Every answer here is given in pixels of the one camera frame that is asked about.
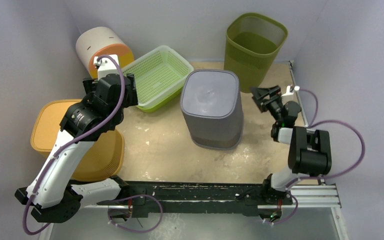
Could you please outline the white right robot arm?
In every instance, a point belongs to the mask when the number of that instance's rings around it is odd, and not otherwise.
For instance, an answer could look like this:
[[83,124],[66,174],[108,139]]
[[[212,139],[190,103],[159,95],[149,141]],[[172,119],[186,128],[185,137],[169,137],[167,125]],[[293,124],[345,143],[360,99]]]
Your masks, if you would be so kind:
[[260,196],[268,204],[284,198],[292,186],[301,180],[327,175],[332,168],[330,135],[325,130],[297,126],[301,106],[293,100],[302,90],[289,85],[281,87],[250,87],[252,99],[260,112],[269,112],[274,119],[270,136],[274,142],[289,145],[287,167],[271,173],[262,184]]

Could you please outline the grey slatted waste basket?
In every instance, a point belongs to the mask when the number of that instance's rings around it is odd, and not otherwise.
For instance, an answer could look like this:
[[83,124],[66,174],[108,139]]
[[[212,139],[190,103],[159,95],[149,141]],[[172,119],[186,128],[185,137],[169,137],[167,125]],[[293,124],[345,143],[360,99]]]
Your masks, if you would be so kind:
[[202,148],[234,149],[244,129],[240,83],[231,71],[198,69],[184,83],[180,109],[191,140]]

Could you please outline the yellow slatted waste basket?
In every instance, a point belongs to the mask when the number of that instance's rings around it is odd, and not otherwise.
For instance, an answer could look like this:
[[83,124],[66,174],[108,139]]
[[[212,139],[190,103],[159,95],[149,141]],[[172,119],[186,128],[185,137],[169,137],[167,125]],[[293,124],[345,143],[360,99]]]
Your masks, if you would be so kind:
[[[60,122],[68,108],[80,99],[62,99],[46,104],[35,121],[30,144],[47,158],[55,145]],[[80,182],[98,182],[117,175],[125,153],[124,136],[117,130],[100,135],[76,167],[72,179]]]

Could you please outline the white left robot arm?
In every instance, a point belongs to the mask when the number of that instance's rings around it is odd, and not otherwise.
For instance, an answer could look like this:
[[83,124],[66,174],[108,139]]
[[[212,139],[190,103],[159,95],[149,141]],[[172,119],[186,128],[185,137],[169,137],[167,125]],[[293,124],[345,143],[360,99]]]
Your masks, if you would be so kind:
[[15,197],[32,206],[31,215],[39,223],[64,223],[85,206],[114,201],[126,203],[129,191],[119,177],[105,180],[86,180],[83,184],[72,180],[78,164],[99,139],[101,134],[114,131],[123,119],[123,110],[138,104],[135,76],[123,77],[111,73],[94,82],[93,90],[77,103],[68,107],[51,153],[36,179],[28,186],[18,188]]

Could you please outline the olive green waste basket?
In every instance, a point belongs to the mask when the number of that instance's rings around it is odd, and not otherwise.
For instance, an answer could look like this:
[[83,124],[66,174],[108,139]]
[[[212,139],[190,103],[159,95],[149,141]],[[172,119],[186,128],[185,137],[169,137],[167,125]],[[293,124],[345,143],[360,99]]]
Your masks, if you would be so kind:
[[258,87],[288,37],[288,29],[265,15],[240,15],[226,30],[224,69],[236,74],[240,91]]

